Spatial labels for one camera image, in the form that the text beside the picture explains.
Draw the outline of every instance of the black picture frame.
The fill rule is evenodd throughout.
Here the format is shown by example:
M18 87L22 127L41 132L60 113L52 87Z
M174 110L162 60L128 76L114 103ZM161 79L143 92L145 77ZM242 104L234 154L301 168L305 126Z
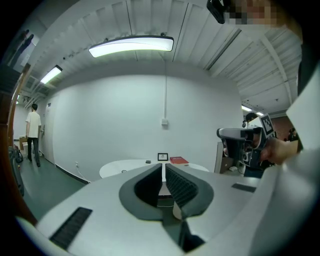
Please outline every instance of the black picture frame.
M158 153L158 161L169 161L168 153Z

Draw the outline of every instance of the brick wall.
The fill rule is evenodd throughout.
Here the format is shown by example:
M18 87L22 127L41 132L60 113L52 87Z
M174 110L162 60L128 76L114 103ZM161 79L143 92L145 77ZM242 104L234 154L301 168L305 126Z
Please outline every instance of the brick wall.
M287 116L277 117L272 118L271 121L278 139L283 141L285 138L288 138L289 130L294 127L289 118Z

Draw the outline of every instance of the white tabletop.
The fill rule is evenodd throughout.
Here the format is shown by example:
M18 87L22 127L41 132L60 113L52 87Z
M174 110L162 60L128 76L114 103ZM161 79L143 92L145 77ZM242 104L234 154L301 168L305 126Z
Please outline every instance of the white tabletop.
M170 161L157 161L151 160L151 163L146 163L147 159L132 159L132 160L119 160L107 163L102 166L99 174L101 178L107 178L116 174L120 174L123 170L130 171L143 166L163 164L162 165L162 181L166 181L166 164L170 164ZM189 167L193 169L198 169L201 171L209 172L209 170L201 165L189 163Z

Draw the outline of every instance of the man in white shirt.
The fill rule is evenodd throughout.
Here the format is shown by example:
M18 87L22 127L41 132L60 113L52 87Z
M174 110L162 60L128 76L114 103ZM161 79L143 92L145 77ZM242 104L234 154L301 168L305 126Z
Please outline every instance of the man in white shirt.
M31 158L31 143L33 142L33 148L34 148L34 154L35 154L35 161L36 165L40 167L40 161L39 161L39 144L38 144L38 138L40 134L40 128L41 128L41 121L40 121L40 115L37 114L38 105L32 104L31 110L26 118L26 137L28 142L28 159L32 162Z

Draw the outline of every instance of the white sleeve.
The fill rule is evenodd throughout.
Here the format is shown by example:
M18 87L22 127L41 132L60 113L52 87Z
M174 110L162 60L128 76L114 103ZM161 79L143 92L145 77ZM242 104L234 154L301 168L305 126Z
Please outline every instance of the white sleeve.
M25 120L26 122L29 122L29 123L30 123L30 113L31 112L28 113L28 116L26 117L26 120Z

